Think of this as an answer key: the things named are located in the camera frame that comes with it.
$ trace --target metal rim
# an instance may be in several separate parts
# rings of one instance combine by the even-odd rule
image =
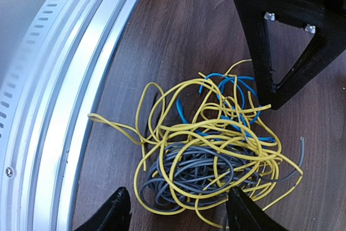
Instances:
[[[1,230],[71,229],[87,113],[137,1],[47,0],[34,19],[0,93]]]

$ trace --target triangular opening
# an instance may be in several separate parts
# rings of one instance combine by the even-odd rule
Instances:
[[[298,60],[314,35],[306,32],[304,28],[292,27],[278,21],[268,23],[268,32],[274,70],[272,77],[275,83],[279,83]]]

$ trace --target wire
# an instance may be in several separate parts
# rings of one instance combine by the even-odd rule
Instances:
[[[149,83],[139,101],[134,128],[111,122],[98,114],[88,115],[91,120],[114,127],[142,146],[143,158],[135,171],[134,190],[145,209],[161,215],[194,210],[204,222],[223,228],[206,219],[200,211],[227,201],[230,188],[239,186],[253,201],[258,201],[267,196],[277,182],[299,173],[295,184],[263,208],[266,210],[300,183],[304,139],[301,139],[301,158],[297,165],[282,154],[280,140],[260,119],[260,113],[270,105],[254,105],[252,99],[257,100],[257,94],[250,83],[255,79],[230,74],[235,66],[248,61],[234,64],[225,74],[199,73],[202,78],[184,81],[166,92],[158,84]],[[203,101],[189,121],[178,96],[193,85],[199,86]],[[147,120],[148,134],[144,135],[139,130],[139,116],[150,87],[155,87],[161,96],[152,106]],[[182,123],[168,125],[166,118],[174,107]],[[158,112],[153,124],[153,117]],[[255,126],[256,129],[263,128],[266,136],[257,136],[253,131]],[[152,158],[154,162],[147,170],[147,162]],[[280,177],[279,165],[283,162],[294,168],[286,177]],[[139,185],[141,169],[147,174]],[[148,190],[154,192],[153,203],[146,199]]]
[[[228,216],[227,214],[225,215],[224,219],[223,219],[223,223],[222,223],[222,231],[226,231],[227,229],[227,223],[228,223]]]

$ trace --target wood grain surface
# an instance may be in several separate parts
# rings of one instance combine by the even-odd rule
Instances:
[[[294,63],[311,36],[303,29],[270,25],[274,69],[280,78]],[[136,8],[107,76],[97,112],[134,125],[144,86],[155,81],[167,90],[197,77],[199,71],[225,72],[234,62],[250,58],[233,0],[141,0]],[[346,230],[346,56],[342,55],[278,111],[261,118],[283,143],[283,154],[294,161],[305,137],[303,181],[292,194],[267,213],[289,230]],[[252,75],[251,64],[237,73]],[[192,109],[194,89],[183,97]],[[141,127],[152,100],[145,101]],[[83,163],[74,228],[86,221],[120,186],[131,195],[130,230],[216,230],[194,212],[159,216],[136,200],[133,176],[141,149],[116,130],[94,123]],[[282,174],[291,169],[282,165]],[[291,187],[279,183],[260,202],[272,201]],[[205,216],[219,221],[223,208]]]

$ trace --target screw head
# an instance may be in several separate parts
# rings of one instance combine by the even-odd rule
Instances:
[[[264,14],[264,19],[267,21],[275,21],[275,14],[274,13],[270,13],[270,12],[265,12]]]
[[[14,176],[15,172],[11,167],[7,167],[5,170],[6,176],[11,178]]]
[[[316,33],[316,27],[314,25],[307,24],[307,26],[304,28],[306,32],[309,32],[311,34]]]

